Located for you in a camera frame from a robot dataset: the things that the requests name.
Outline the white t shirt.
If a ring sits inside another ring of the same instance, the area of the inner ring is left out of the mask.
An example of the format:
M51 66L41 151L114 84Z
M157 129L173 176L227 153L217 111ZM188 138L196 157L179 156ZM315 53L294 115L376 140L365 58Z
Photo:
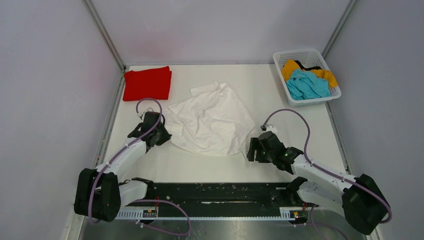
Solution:
M190 93L190 98L163 109L171 142L202 155L226 157L243 151L255 122L230 85L215 81Z

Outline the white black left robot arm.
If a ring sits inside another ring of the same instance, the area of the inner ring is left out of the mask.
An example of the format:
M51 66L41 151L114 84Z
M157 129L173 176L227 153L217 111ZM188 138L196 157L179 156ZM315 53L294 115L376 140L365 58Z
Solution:
M123 176L151 148L161 146L172 135L165 128L163 114L147 111L140 119L109 161L80 172L73 204L77 215L86 216L94 223L111 222L122 207L135 200L144 206L154 202L155 192L148 187L149 180L134 177L126 181Z

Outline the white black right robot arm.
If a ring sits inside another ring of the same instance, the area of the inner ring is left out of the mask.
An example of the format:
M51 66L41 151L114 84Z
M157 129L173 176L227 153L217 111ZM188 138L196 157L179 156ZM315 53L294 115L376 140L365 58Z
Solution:
M293 206L303 202L331 210L358 232L370 235L389 214L389 204L372 177L359 177L314 162L295 147L286 147L271 131L252 137L247 159L271 163L295 179L289 184L287 201Z

